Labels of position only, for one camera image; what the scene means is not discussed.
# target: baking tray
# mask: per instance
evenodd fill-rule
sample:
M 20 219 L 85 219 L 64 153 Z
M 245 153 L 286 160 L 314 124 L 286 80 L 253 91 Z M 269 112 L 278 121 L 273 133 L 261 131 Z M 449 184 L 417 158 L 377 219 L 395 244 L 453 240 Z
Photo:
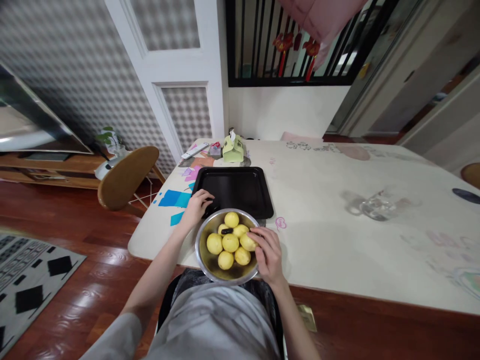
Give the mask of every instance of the baking tray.
M 243 210 L 255 219 L 269 219 L 274 215 L 265 174 L 260 167 L 203 167 L 198 171 L 192 193 L 200 189 L 215 197 L 203 218 L 228 208 Z

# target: metal bowl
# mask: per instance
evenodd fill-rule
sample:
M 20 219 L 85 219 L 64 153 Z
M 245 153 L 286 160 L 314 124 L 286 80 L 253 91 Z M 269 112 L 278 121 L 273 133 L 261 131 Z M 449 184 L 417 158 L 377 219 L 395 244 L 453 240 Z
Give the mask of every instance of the metal bowl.
M 224 223 L 225 215 L 229 212 L 235 212 L 240 219 L 239 224 L 243 224 L 248 228 L 259 226 L 257 220 L 245 211 L 227 208 L 214 212 L 207 217 L 201 225 L 195 239 L 195 253 L 198 264 L 203 273 L 213 282 L 222 285 L 241 285 L 253 279 L 258 273 L 259 267 L 255 252 L 251 252 L 251 260 L 248 265 L 242 266 L 236 261 L 228 270 L 222 270 L 219 267 L 218 255 L 210 253 L 207 249 L 207 238 L 211 233 L 217 233 L 219 226 Z

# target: table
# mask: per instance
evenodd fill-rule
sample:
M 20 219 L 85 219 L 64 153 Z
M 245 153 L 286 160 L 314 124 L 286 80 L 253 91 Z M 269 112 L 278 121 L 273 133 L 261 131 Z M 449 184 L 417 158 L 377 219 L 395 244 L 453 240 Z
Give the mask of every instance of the table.
M 265 172 L 275 210 L 266 226 L 279 234 L 290 284 L 480 314 L 480 205 L 452 192 L 478 189 L 400 146 L 244 145 Z M 153 259 L 172 233 L 171 216 L 183 209 L 158 205 L 167 190 L 191 192 L 185 170 L 173 170 L 138 224 L 128 243 L 134 256 Z M 421 205 L 385 222 L 360 214 L 355 205 L 387 185 L 408 188 Z M 180 265 L 198 267 L 195 235 Z

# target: red tassel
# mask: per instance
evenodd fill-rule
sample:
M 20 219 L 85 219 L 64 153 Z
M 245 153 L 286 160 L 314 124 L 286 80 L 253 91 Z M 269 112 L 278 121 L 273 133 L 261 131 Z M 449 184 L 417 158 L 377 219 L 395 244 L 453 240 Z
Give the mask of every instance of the red tassel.
M 305 81 L 307 81 L 307 82 L 310 81 L 310 77 L 312 76 L 312 70 L 314 69 L 314 64 L 315 64 L 315 59 L 316 58 L 317 58 L 316 56 L 313 57 L 313 59 L 311 60 L 311 64 L 308 67 L 308 71 L 306 73 L 306 78 L 305 78 Z
M 278 69 L 278 77 L 281 77 L 282 74 L 284 73 L 285 54 L 286 54 L 286 51 L 284 51 L 283 55 L 281 56 L 280 69 Z

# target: tv screen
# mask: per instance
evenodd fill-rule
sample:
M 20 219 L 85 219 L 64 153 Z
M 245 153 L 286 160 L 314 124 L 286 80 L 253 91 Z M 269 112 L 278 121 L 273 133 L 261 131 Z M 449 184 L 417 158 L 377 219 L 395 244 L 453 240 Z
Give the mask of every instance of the tv screen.
M 38 96 L 0 63 L 0 152 L 92 154 Z

